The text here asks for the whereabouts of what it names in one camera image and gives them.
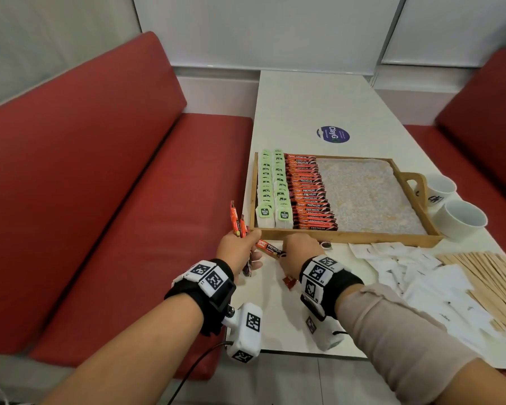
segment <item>small cup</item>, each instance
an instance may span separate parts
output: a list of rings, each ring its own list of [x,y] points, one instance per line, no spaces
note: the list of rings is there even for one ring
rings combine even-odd
[[[438,174],[426,175],[425,177],[427,179],[428,189],[427,205],[430,207],[435,204],[441,204],[445,198],[454,194],[457,190],[457,185],[449,177]]]
[[[463,240],[487,225],[486,214],[463,200],[446,202],[433,217],[439,231],[453,240]]]

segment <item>wrist strap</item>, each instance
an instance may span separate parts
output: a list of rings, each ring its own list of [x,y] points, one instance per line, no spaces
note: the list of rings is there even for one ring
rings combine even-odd
[[[338,261],[322,254],[308,259],[300,272],[300,299],[319,320],[336,318],[337,297],[345,288],[364,282]]]
[[[188,294],[201,308],[204,316],[201,334],[218,335],[234,290],[236,285],[229,265],[214,258],[210,261],[201,260],[180,274],[173,280],[172,288],[164,298],[180,293]]]

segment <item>wooden tray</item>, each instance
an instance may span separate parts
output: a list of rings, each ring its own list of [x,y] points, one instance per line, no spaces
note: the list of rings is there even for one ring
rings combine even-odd
[[[379,242],[399,241],[407,246],[434,247],[444,237],[433,225],[431,219],[426,214],[427,209],[427,185],[426,178],[420,173],[401,172],[392,159],[382,157],[356,157],[356,156],[320,156],[317,158],[330,159],[379,159],[390,164],[393,174],[401,185],[405,196],[411,203],[412,209],[418,215],[422,226],[427,234],[390,234],[390,233],[367,233],[361,231],[321,231],[321,230],[301,230],[301,229],[262,229],[262,238],[266,240],[283,240],[292,233],[307,233],[317,240],[330,241],[332,243],[353,243],[368,244]],[[258,174],[258,152],[255,152],[255,161],[253,166],[253,177],[251,183],[251,208],[249,227],[258,227],[255,209],[257,207],[257,174]],[[408,185],[407,181],[415,180],[418,183],[420,195],[416,196],[414,191]]]

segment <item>white table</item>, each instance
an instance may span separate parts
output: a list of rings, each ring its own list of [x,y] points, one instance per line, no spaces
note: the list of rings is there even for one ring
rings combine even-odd
[[[337,126],[350,134],[344,143],[326,142],[317,129]],[[255,125],[249,157],[244,215],[249,217],[251,175],[255,152],[283,149],[287,153],[392,158],[401,171],[438,173],[434,163],[390,112],[360,75],[262,71]],[[281,242],[271,242],[281,246]],[[332,244],[328,255],[349,266],[365,284],[377,274],[364,260],[355,258],[344,244]],[[435,254],[461,251],[494,251],[499,245],[485,230],[461,243],[442,240]],[[282,282],[283,272],[273,258],[263,257],[264,267],[249,279],[241,278],[232,298],[235,307],[253,302],[263,309],[262,350],[284,354],[364,358],[347,337],[327,352],[320,351],[306,329],[306,309],[298,287],[291,292]],[[506,368],[506,340],[488,340],[486,360]]]

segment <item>hand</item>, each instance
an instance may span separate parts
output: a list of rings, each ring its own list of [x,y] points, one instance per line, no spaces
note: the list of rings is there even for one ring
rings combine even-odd
[[[307,259],[324,254],[319,242],[305,233],[287,236],[283,240],[283,251],[279,264],[287,276],[297,280]]]
[[[236,237],[233,231],[226,234],[217,247],[216,258],[222,259],[227,263],[234,273],[234,277],[242,272],[242,269],[249,260],[253,261],[252,270],[262,267],[262,262],[257,261],[261,258],[260,251],[256,251],[255,244],[261,238],[262,232],[259,229],[253,230],[245,238]]]

